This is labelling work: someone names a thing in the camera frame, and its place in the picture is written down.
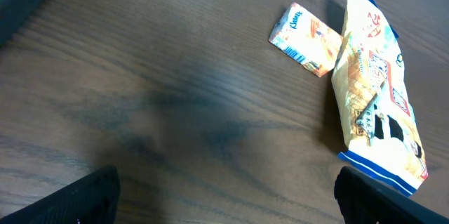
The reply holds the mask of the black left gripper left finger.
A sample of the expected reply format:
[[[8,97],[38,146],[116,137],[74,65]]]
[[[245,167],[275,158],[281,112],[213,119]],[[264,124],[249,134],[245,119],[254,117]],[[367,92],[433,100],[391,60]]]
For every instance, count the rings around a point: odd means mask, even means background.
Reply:
[[[106,166],[1,218],[1,224],[112,224],[120,193],[116,167]]]

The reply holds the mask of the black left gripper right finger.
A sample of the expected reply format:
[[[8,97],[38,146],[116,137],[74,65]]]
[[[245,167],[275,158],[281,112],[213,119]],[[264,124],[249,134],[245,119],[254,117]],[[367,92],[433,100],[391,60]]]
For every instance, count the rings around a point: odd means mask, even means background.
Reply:
[[[346,224],[448,224],[448,219],[377,182],[344,166],[334,187],[334,197]]]

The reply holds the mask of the yellow snack bag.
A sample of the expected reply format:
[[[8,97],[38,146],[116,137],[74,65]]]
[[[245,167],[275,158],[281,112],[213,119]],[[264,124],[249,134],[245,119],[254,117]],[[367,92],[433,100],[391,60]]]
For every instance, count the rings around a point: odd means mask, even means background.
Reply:
[[[347,0],[342,34],[331,79],[347,146],[339,157],[409,197],[428,170],[398,34],[374,0]]]

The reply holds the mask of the orange Kleenex tissue pack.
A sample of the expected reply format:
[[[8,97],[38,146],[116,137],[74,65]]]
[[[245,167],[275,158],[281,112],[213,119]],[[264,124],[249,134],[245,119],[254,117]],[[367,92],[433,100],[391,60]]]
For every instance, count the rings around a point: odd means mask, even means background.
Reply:
[[[293,2],[274,25],[269,42],[318,77],[331,71],[342,36]]]

